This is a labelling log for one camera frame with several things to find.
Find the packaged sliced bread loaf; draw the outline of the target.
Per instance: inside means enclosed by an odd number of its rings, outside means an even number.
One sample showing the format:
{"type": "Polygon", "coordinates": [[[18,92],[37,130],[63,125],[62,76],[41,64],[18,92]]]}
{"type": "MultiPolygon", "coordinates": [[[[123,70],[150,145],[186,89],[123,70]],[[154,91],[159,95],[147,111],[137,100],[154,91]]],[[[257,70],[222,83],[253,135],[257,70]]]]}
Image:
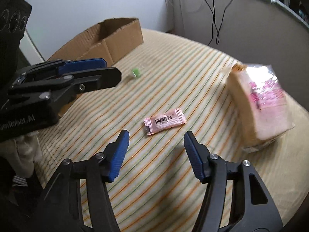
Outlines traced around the packaged sliced bread loaf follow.
{"type": "Polygon", "coordinates": [[[226,86],[239,111],[246,152],[262,150],[294,127],[286,93],[272,66],[236,64],[226,86]]]}

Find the brown cardboard box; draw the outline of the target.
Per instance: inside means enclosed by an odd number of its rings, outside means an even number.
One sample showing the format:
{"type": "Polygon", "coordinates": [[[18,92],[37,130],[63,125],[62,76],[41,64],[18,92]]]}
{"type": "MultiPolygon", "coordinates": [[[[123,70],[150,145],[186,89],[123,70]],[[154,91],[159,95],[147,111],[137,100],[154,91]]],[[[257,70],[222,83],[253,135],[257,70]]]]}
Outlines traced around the brown cardboard box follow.
{"type": "MultiPolygon", "coordinates": [[[[116,62],[142,43],[143,34],[139,19],[106,19],[75,36],[57,50],[50,60],[76,61],[102,58],[107,62],[107,68],[109,68],[114,67],[116,62]]],[[[61,108],[59,117],[64,115],[71,104],[72,102],[61,108]]]]}

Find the small green jelly cup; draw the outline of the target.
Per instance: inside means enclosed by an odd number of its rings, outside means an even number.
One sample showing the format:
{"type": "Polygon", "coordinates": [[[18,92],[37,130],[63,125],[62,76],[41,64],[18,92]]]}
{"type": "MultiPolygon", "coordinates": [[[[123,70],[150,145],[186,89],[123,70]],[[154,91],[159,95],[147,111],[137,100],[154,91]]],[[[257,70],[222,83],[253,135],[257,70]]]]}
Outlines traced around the small green jelly cup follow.
{"type": "Polygon", "coordinates": [[[134,79],[141,78],[143,74],[145,73],[145,66],[139,66],[139,67],[134,67],[131,71],[131,76],[134,79]]]}

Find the pink candy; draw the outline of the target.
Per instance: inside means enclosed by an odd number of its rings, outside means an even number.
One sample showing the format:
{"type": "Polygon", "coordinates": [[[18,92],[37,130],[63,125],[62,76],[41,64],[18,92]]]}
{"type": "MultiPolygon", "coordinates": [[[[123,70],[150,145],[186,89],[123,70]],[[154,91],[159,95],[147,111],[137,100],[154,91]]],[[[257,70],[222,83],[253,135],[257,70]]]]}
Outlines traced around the pink candy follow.
{"type": "Polygon", "coordinates": [[[184,124],[186,124],[186,118],[180,108],[144,119],[144,126],[148,136],[184,124]]]}

